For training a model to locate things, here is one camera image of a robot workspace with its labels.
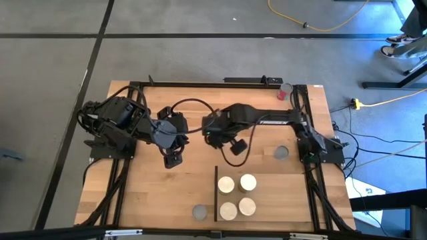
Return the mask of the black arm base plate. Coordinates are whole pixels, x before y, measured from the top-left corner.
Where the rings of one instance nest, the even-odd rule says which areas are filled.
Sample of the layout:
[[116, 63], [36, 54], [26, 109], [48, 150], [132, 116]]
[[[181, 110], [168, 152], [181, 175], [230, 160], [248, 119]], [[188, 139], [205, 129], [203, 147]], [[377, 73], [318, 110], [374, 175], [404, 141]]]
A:
[[90, 157], [94, 159], [131, 159], [135, 155], [136, 140], [131, 140], [124, 149], [108, 147], [105, 143], [95, 140], [85, 140], [91, 148]]
[[321, 152], [318, 154], [310, 152], [305, 141], [298, 139], [297, 144], [302, 163], [344, 163], [343, 146], [339, 139], [326, 139], [326, 153]]

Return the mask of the black floor beam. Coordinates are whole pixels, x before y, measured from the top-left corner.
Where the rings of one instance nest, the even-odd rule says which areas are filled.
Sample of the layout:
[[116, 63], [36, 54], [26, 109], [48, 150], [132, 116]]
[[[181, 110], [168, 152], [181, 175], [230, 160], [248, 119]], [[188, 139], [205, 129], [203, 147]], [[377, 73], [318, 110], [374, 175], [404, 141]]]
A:
[[427, 208], [427, 189], [417, 189], [385, 195], [372, 195], [350, 199], [352, 211], [380, 211], [408, 209], [411, 206]]

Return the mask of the person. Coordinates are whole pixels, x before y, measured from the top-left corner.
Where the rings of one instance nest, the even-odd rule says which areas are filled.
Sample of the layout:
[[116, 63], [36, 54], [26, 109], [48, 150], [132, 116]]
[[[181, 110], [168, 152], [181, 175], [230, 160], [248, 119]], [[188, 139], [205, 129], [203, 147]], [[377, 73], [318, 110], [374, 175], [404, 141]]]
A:
[[407, 45], [394, 45], [400, 48], [401, 56], [396, 59], [411, 59], [427, 55], [427, 0], [412, 0], [414, 8], [400, 28], [402, 34], [419, 37]]

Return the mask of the apple label tin can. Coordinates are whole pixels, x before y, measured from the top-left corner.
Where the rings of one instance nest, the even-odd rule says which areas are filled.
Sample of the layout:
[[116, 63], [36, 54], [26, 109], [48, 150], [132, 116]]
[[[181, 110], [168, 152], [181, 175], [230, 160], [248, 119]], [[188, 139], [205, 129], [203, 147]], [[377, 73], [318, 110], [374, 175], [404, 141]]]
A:
[[249, 197], [244, 197], [238, 203], [238, 209], [242, 215], [252, 216], [256, 212], [256, 203]]

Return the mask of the red cup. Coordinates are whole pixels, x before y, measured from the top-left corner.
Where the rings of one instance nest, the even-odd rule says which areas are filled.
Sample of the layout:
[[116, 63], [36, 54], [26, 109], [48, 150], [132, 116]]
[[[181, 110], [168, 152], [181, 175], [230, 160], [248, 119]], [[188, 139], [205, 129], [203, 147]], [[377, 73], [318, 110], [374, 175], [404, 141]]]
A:
[[276, 98], [280, 101], [285, 101], [293, 92], [293, 85], [290, 83], [282, 83], [276, 93]]

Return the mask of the pears label tin can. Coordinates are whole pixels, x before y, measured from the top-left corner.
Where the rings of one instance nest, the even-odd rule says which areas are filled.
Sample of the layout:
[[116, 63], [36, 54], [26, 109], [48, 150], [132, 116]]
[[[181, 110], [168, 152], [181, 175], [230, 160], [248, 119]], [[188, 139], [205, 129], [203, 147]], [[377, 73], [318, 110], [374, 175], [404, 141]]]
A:
[[235, 187], [234, 180], [231, 177], [223, 176], [218, 180], [218, 191], [222, 195], [230, 194]]
[[225, 221], [232, 221], [236, 218], [238, 210], [235, 204], [225, 202], [220, 207], [220, 217]]

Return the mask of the teal tin can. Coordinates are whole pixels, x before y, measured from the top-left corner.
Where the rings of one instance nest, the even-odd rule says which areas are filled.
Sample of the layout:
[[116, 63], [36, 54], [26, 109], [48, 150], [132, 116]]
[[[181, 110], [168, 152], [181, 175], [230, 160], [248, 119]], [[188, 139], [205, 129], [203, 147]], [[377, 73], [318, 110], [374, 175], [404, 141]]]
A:
[[284, 145], [278, 146], [274, 151], [274, 157], [280, 161], [283, 161], [284, 159], [286, 159], [288, 155], [289, 155], [289, 150]]

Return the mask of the black shelf side frame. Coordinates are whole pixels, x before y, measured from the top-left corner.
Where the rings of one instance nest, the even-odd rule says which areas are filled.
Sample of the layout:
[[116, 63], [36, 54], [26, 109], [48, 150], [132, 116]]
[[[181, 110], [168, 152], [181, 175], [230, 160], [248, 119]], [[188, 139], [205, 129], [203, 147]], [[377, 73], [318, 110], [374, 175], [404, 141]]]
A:
[[218, 166], [214, 168], [214, 222], [218, 221]]

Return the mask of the mixed fruit label tin can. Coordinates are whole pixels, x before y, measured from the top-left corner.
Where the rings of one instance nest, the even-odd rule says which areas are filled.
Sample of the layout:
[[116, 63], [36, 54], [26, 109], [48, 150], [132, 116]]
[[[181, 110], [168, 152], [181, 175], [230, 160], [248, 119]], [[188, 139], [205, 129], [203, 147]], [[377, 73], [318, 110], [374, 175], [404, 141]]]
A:
[[238, 188], [242, 193], [253, 191], [256, 188], [257, 180], [252, 174], [244, 174], [239, 178]]

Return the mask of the black table edge bracket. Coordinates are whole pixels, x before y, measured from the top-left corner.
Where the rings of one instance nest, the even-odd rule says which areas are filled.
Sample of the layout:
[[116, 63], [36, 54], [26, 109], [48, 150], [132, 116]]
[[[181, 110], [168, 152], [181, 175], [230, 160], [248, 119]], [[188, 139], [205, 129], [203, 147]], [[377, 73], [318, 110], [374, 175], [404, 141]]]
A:
[[261, 77], [225, 77], [224, 83], [255, 83], [255, 84], [282, 84], [283, 79], [279, 77], [267, 77], [262, 75]]

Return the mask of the black table frame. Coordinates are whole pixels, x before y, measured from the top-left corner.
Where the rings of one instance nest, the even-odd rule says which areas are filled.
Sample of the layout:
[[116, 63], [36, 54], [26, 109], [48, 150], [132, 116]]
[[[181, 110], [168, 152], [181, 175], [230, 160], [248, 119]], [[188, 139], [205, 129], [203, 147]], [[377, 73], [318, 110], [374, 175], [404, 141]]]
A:
[[[288, 101], [276, 98], [276, 89], [255, 84], [229, 83], [159, 83], [143, 90], [149, 108], [159, 111], [176, 104], [194, 132], [183, 153], [183, 162], [173, 169], [163, 166], [159, 151], [152, 145], [139, 143], [130, 163], [119, 226], [140, 229], [178, 229], [210, 231], [286, 231], [311, 232], [304, 166], [300, 161], [297, 139], [289, 126], [262, 125], [255, 129], [250, 153], [239, 156], [228, 149], [215, 150], [205, 143], [197, 131], [201, 118], [210, 109], [245, 103], [260, 109], [286, 110]], [[289, 150], [283, 161], [274, 157], [280, 145]], [[234, 180], [234, 190], [227, 195], [218, 191], [218, 221], [214, 222], [214, 168], [218, 180], [223, 176]], [[242, 193], [239, 178], [252, 174], [257, 180], [253, 191]], [[256, 203], [252, 216], [242, 215], [238, 203], [249, 197]], [[232, 221], [220, 217], [225, 202], [236, 205], [238, 214]], [[198, 221], [192, 209], [202, 204], [207, 217]]]

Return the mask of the silver corner bracket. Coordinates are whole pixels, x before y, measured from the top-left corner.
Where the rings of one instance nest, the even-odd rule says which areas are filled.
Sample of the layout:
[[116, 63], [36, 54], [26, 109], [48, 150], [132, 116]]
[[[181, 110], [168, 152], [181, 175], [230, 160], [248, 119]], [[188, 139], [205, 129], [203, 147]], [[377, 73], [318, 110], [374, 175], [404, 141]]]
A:
[[116, 230], [107, 230], [105, 232], [105, 237], [119, 237], [119, 236], [130, 236], [130, 235], [142, 235], [142, 229], [116, 229]]
[[328, 240], [328, 236], [312, 233], [290, 233], [288, 240]]

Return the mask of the yellow red fruit tin can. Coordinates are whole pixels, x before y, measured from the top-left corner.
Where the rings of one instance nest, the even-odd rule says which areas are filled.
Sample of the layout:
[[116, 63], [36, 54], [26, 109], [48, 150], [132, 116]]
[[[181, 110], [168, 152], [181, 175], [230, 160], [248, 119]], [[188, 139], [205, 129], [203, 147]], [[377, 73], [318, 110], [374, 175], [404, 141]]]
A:
[[205, 205], [197, 204], [192, 209], [193, 218], [202, 221], [207, 217], [207, 208]]

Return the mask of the black metal stand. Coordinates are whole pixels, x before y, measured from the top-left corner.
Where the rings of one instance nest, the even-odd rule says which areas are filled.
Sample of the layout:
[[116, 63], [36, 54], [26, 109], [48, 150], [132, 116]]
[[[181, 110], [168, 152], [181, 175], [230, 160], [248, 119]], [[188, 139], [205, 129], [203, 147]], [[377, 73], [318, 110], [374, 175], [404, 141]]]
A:
[[391, 89], [391, 90], [422, 90], [427, 89], [427, 83], [418, 83], [427, 76], [427, 55], [411, 69], [404, 71], [405, 78], [399, 82], [362, 82], [363, 89]]

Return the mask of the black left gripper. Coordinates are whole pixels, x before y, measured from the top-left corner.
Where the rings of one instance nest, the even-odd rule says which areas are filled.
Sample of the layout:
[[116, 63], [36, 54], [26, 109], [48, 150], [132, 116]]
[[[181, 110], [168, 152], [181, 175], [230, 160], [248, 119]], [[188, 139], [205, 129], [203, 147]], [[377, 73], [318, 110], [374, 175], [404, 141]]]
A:
[[164, 157], [175, 157], [183, 153], [187, 136], [177, 132], [177, 128], [166, 120], [153, 122], [153, 142]]

